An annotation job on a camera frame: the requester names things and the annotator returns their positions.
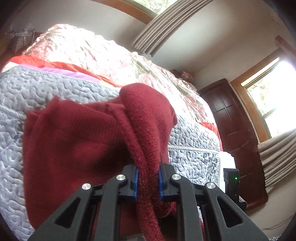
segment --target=floral bedspread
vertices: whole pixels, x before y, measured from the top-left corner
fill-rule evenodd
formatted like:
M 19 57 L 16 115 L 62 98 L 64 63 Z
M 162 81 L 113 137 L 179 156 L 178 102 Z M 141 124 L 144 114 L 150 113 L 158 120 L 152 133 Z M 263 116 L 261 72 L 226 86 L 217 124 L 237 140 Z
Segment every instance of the floral bedspread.
M 57 24 L 42 34 L 23 54 L 49 62 L 75 64 L 120 86 L 144 83 L 165 95 L 175 112 L 183 118 L 215 124 L 208 104 L 185 81 L 136 52 L 131 53 L 91 31 Z

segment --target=bed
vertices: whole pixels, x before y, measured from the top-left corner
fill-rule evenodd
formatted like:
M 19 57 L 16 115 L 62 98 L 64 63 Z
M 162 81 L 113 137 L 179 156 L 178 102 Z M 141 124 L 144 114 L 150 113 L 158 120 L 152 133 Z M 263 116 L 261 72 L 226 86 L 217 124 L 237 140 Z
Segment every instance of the bed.
M 167 97 L 178 117 L 168 145 L 177 173 L 224 189 L 223 168 L 235 168 L 233 157 L 222 151 L 208 104 L 192 85 L 93 32 L 53 26 L 12 58 L 0 79 L 0 213 L 19 240 L 34 232 L 22 187 L 23 124 L 28 110 L 44 108 L 54 95 L 88 103 L 113 99 L 131 83 L 149 85 Z

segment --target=purple fabric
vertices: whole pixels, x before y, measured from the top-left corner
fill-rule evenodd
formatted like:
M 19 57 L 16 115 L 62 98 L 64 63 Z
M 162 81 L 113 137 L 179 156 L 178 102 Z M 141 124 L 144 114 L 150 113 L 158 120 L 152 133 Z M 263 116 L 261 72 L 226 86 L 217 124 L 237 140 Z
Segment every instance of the purple fabric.
M 39 70 L 43 70 L 43 71 L 47 71 L 47 72 L 51 72 L 51 73 L 56 73 L 56 74 L 62 74 L 62 75 L 70 76 L 73 78 L 92 81 L 95 83 L 100 83 L 100 80 L 96 79 L 95 77 L 89 76 L 89 75 L 81 73 L 81 72 L 72 72 L 69 70 L 53 69 L 53 68 L 47 68 L 47 67 L 38 68 L 38 67 L 35 67 L 32 65 L 27 65 L 27 64 L 20 64 L 20 66 L 24 66 L 24 67 L 27 67 L 30 69 L 39 69 Z

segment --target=orange fabric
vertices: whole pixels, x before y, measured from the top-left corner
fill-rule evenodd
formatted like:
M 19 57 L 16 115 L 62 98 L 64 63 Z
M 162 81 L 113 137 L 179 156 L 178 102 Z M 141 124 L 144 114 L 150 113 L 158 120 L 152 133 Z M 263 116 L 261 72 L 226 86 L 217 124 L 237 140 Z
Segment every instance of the orange fabric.
M 28 64 L 32 65 L 34 67 L 38 68 L 54 68 L 54 69 L 64 69 L 64 70 L 69 70 L 72 72 L 81 72 L 83 74 L 90 75 L 98 80 L 105 81 L 108 84 L 113 85 L 114 87 L 122 87 L 121 85 L 117 85 L 113 83 L 111 80 L 107 79 L 104 76 L 94 74 L 90 72 L 89 70 L 82 68 L 80 66 L 74 65 L 74 64 L 68 64 L 68 63 L 63 63 L 63 62 L 47 62 L 37 56 L 32 56 L 32 55 L 20 55 L 20 56 L 15 56 L 11 58 L 8 62 L 13 62 L 16 64 Z
M 223 151 L 222 142 L 220 139 L 218 128 L 213 123 L 200 122 L 200 124 L 203 125 L 204 127 L 208 128 L 209 130 L 213 131 L 217 135 L 217 137 L 220 141 L 220 151 Z

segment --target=beige curtain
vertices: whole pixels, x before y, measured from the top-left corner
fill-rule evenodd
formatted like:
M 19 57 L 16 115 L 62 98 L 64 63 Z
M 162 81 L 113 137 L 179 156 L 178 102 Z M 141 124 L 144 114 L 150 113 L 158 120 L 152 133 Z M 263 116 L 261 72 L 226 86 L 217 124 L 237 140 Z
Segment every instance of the beige curtain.
M 296 168 L 296 129 L 258 144 L 266 191 Z
M 178 0 L 154 18 L 134 39 L 132 46 L 153 56 L 164 42 L 193 14 L 213 0 Z

